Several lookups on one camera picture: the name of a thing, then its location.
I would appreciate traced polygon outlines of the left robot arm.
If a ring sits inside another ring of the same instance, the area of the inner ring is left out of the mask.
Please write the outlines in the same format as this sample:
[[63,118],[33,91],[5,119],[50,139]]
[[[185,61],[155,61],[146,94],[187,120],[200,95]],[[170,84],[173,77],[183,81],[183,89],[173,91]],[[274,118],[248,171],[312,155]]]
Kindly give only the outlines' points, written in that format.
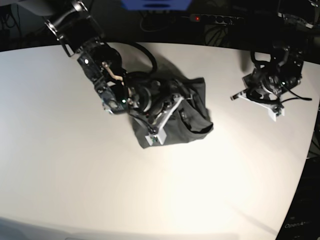
[[[282,0],[277,16],[287,27],[301,26],[310,30],[316,23],[307,18],[314,15],[319,6],[318,0]],[[306,47],[306,37],[287,30],[272,43],[269,61],[256,59],[256,53],[251,51],[253,72],[242,78],[245,89],[231,96],[231,100],[244,99],[262,106],[273,120],[284,115],[282,95],[300,84]]]

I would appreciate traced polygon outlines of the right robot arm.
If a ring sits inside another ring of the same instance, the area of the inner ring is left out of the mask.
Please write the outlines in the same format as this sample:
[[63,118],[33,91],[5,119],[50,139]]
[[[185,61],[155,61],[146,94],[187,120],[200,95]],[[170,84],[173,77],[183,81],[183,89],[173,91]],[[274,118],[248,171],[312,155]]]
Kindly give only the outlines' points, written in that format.
[[175,77],[156,76],[156,59],[145,47],[133,44],[149,58],[151,70],[128,72],[83,1],[20,0],[18,5],[43,17],[67,56],[76,58],[107,112],[128,114],[149,146],[167,144],[165,127],[190,94]]

